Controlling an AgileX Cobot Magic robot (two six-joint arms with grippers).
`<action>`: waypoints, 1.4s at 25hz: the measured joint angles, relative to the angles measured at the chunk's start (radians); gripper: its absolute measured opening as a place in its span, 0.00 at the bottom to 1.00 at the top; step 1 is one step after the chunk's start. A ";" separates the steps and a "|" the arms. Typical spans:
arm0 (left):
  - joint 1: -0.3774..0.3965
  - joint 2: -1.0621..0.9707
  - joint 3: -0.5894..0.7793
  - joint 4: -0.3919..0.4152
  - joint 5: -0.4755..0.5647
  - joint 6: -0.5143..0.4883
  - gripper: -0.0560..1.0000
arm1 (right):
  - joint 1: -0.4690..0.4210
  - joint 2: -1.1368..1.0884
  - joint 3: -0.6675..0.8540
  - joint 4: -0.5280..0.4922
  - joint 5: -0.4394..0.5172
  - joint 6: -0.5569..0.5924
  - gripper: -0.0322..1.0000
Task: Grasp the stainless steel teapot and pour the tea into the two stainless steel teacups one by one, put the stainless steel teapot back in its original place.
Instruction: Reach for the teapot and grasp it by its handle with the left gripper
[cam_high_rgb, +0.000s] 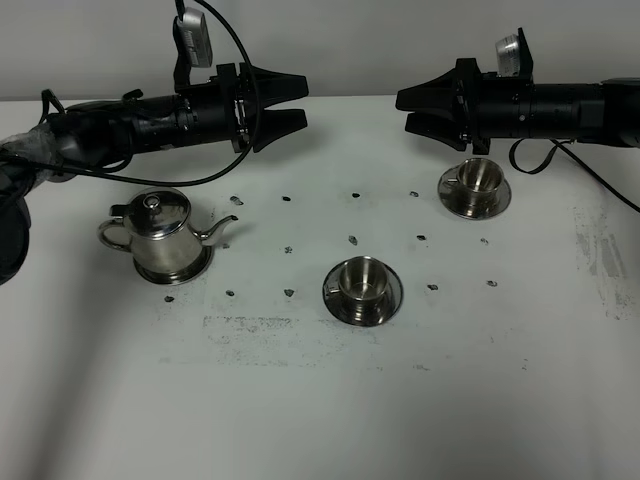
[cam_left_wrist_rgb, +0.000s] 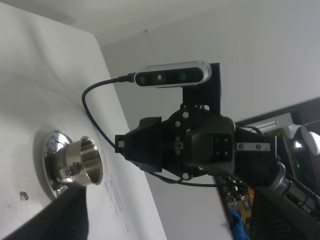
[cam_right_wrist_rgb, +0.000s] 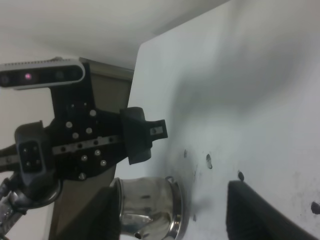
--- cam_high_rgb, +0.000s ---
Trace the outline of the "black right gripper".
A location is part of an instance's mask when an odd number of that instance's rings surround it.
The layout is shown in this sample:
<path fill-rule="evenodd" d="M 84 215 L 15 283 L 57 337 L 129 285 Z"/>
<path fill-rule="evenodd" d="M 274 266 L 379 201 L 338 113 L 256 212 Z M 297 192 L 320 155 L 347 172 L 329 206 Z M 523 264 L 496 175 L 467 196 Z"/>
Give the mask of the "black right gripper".
<path fill-rule="evenodd" d="M 488 154 L 492 139 L 525 136 L 530 114 L 533 60 L 520 61 L 516 76 L 482 73 L 475 58 L 460 58 L 455 69 L 422 84 L 400 90 L 395 107 L 399 111 L 453 111 L 462 105 L 461 128 L 438 116 L 410 113 L 405 131 L 435 140 L 454 150 Z"/>

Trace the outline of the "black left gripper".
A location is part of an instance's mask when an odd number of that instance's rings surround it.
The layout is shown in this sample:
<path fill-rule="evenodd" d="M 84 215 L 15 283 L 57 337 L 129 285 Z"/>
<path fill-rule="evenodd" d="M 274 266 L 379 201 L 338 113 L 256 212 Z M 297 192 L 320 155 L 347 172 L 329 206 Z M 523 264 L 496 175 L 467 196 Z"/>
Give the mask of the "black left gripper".
<path fill-rule="evenodd" d="M 256 83 L 244 62 L 216 66 L 216 75 L 208 82 L 187 88 L 189 102 L 190 145 L 229 141 L 235 153 L 249 144 L 252 127 L 249 114 L 239 112 L 239 104 L 273 106 L 307 96 L 307 79 L 303 75 L 287 74 L 253 66 Z M 253 151 L 260 152 L 276 140 L 307 127 L 303 109 L 263 110 Z"/>

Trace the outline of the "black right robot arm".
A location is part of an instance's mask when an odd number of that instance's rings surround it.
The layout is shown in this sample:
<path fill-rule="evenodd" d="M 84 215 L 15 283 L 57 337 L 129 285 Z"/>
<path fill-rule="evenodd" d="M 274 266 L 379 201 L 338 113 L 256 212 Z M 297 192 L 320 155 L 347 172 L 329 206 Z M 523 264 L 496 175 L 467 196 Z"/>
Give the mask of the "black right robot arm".
<path fill-rule="evenodd" d="M 493 139 L 552 139 L 616 148 L 639 146 L 639 82 L 536 84 L 483 73 L 473 58 L 398 92 L 405 130 L 457 151 L 486 155 Z"/>

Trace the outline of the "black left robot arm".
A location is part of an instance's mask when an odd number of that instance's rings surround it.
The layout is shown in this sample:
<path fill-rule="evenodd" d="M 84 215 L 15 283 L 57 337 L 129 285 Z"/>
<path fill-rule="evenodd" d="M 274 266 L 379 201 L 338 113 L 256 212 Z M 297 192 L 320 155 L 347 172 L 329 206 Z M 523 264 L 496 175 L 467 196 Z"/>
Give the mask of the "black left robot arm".
<path fill-rule="evenodd" d="M 25 198 L 42 183 L 118 180 L 134 156 L 163 149 L 229 141 L 240 156 L 259 152 L 306 128 L 304 110 L 277 106 L 308 93 L 302 75 L 246 64 L 219 65 L 208 82 L 181 85 L 170 96 L 134 90 L 117 101 L 64 108 L 43 91 L 40 122 L 1 143 L 1 280 L 24 263 L 31 227 Z"/>

